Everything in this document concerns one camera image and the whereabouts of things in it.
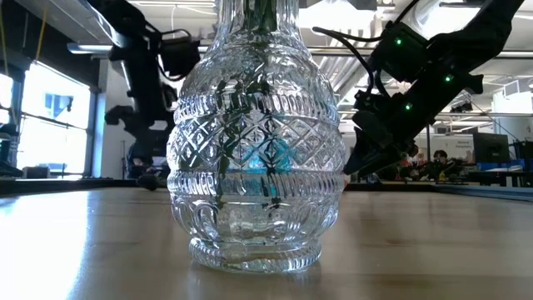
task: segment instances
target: black robotic arm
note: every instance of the black robotic arm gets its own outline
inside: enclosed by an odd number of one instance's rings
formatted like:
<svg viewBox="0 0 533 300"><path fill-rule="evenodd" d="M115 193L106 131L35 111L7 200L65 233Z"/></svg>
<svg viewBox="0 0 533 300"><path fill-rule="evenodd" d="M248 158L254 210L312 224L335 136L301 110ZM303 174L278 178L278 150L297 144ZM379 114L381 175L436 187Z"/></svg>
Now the black robotic arm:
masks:
<svg viewBox="0 0 533 300"><path fill-rule="evenodd" d="M126 0L78 1L94 12L113 41L111 60L123 61L129 96L136 104L134 113L140 116L130 118L126 130L135 128L134 136L146 134L147 126L154 120L168 120L170 115L169 97L165 96L160 73L168 71L171 76L186 76L199 61L199 42L193 42L190 36L162 39L169 32L158 32ZM439 34L428 41L399 22L402 13L373 41L380 42L368 64L355 48L352 49L370 72L371 79L374 79L373 73L379 75L383 71L412 86L405 94L391 97L382 86L378 88L381 94L372 94L369 88L356 95L354 108L357 112L352 119L357 125L357 144L345 166L345 174L358 173L362 177L399 161L403 153L416 155L414 137L426 125L434 123L435 116L453 98L464 89L471 93L483 92L483 77L472 76L469 72L501 52L511 33L511 20L524 0L482 2L483 7L476 17L460 31ZM334 38L346 36L314 29ZM159 57L164 70L159 68Z"/></svg>
<svg viewBox="0 0 533 300"><path fill-rule="evenodd" d="M502 51L523 2L487 0L465 28L429 41L401 22L387 24L370 68L412 85L392 97L356 95L357 144L344 173L363 177L401 160L402 153L413 157L418 152L413 139L451 100L464 89L483 93L483 76L469 72Z"/></svg>

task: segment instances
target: person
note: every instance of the person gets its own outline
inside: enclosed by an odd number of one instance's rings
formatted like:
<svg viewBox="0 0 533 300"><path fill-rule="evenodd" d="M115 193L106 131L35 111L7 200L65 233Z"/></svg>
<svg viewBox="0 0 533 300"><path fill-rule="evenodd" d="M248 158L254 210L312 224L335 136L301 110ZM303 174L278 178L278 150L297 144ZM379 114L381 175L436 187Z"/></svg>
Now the person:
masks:
<svg viewBox="0 0 533 300"><path fill-rule="evenodd" d="M433 154L433 158L436 160L437 163L440 163L441 165L446 165L448 163L448 153L444 150L437 150L435 151L435 154Z"/></svg>

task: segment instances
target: computer monitor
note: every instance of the computer monitor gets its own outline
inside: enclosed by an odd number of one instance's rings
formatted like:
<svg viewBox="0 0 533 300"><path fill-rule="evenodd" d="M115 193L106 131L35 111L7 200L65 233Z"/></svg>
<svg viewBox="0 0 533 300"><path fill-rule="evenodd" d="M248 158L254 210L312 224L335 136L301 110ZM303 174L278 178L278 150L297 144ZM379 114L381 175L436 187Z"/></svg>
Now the computer monitor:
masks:
<svg viewBox="0 0 533 300"><path fill-rule="evenodd" d="M510 163L509 140L503 134L474 133L476 163Z"/></svg>

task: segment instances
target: cut crystal vase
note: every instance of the cut crystal vase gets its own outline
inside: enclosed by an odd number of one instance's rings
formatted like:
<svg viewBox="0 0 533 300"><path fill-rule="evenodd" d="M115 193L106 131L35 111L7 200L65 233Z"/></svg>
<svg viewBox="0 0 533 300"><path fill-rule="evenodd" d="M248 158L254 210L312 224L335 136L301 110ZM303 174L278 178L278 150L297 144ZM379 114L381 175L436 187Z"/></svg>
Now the cut crystal vase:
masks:
<svg viewBox="0 0 533 300"><path fill-rule="evenodd" d="M184 82L170 136L172 213L211 268L280 273L321 254L345 147L297 0L222 0L217 36Z"/></svg>

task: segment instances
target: wooden table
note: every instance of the wooden table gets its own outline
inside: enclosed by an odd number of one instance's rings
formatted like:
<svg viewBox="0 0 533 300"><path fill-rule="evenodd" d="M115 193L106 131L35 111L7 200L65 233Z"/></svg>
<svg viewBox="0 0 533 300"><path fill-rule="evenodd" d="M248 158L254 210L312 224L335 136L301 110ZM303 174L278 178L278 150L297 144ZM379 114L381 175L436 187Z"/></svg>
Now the wooden table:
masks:
<svg viewBox="0 0 533 300"><path fill-rule="evenodd" d="M347 192L305 272L191 262L165 191L0 199L0 299L532 299L533 206Z"/></svg>

